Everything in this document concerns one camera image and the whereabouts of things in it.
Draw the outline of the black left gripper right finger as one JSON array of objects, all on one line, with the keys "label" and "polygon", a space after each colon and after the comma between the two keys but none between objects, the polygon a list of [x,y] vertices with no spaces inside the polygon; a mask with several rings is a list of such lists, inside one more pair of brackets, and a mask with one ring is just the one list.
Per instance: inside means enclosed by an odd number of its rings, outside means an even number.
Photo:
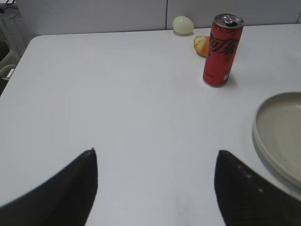
[{"label": "black left gripper right finger", "polygon": [[301,224],[301,202],[265,180],[229,151],[218,152],[214,189],[227,226]]}]

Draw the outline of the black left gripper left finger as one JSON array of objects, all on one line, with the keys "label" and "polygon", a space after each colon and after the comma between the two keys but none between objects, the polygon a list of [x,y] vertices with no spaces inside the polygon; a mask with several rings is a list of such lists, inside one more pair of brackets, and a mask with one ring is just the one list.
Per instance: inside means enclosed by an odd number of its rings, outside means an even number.
[{"label": "black left gripper left finger", "polygon": [[84,151],[65,168],[1,206],[2,226],[84,226],[98,189],[97,157]]}]

